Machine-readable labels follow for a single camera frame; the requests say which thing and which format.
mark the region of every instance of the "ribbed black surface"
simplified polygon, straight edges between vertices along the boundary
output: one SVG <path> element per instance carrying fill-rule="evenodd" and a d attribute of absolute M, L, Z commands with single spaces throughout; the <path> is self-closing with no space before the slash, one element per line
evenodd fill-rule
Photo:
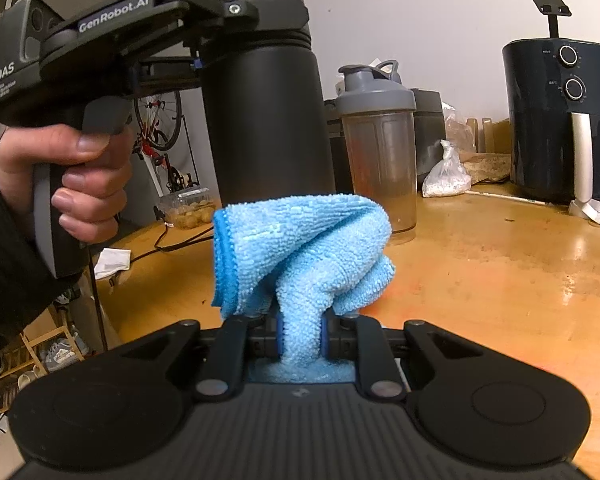
<path fill-rule="evenodd" d="M 147 431 L 159 420 L 147 421 Z M 424 440 L 401 407 L 363 399 L 352 384 L 248 384 L 199 406 L 146 459 L 100 473 L 29 463 L 14 480 L 582 480 L 569 463 L 531 472 L 462 464 Z"/>

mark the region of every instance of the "shaker bottle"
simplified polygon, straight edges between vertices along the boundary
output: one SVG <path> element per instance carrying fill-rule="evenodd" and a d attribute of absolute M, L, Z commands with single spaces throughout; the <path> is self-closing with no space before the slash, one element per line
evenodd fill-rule
<path fill-rule="evenodd" d="M 391 65 L 385 73 L 381 66 Z M 392 243 L 414 237 L 416 151 L 413 91 L 402 86 L 395 60 L 378 67 L 347 65 L 336 99 L 342 117 L 354 192 L 379 203 L 389 216 Z"/>

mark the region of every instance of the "bicycle wheel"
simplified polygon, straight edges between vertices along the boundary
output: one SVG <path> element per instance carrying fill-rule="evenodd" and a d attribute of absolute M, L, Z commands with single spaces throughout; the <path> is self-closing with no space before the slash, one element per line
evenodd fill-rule
<path fill-rule="evenodd" d="M 180 92 L 156 94 L 134 100 L 142 136 L 159 152 L 170 150 L 178 140 L 182 122 Z"/>

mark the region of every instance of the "bicycle tire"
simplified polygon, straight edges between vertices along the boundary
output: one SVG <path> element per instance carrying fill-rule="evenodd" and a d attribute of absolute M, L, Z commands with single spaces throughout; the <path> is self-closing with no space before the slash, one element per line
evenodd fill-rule
<path fill-rule="evenodd" d="M 160 144 L 159 142 L 154 142 L 150 136 L 146 138 L 146 141 L 149 145 L 159 152 L 168 152 L 171 148 L 173 148 L 178 140 L 178 136 L 180 135 L 180 126 L 182 124 L 182 99 L 180 98 L 180 91 L 176 90 L 175 92 L 167 92 L 173 93 L 176 97 L 176 123 L 173 127 L 173 133 L 171 134 L 171 138 L 165 144 Z M 138 105 L 139 100 L 134 99 L 134 110 L 136 112 L 136 121 L 138 121 L 138 126 L 142 130 L 142 116 L 140 115 L 140 107 Z"/>

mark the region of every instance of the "black sleeve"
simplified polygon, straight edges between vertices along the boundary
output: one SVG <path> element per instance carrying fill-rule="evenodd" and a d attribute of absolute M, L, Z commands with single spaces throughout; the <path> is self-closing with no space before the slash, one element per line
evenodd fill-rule
<path fill-rule="evenodd" d="M 20 233 L 0 194 L 0 348 L 80 276 L 56 280 Z"/>

